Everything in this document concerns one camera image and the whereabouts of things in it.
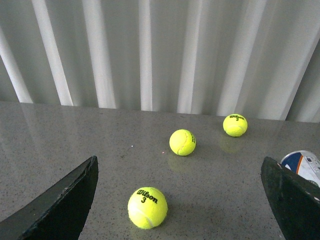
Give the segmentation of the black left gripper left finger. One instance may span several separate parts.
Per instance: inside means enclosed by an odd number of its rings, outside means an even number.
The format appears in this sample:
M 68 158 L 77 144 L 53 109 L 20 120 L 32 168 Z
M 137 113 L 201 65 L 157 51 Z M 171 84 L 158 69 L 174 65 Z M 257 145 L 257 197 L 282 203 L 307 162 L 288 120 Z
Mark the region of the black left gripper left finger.
M 99 176 L 92 156 L 0 223 L 2 240 L 77 240 L 91 209 Z

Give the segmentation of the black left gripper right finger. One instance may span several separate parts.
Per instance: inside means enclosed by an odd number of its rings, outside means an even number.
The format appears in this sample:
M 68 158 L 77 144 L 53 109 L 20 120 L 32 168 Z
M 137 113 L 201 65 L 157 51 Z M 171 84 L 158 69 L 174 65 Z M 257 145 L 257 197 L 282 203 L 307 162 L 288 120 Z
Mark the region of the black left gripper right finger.
M 270 157 L 261 181 L 272 213 L 287 240 L 320 238 L 320 188 Z

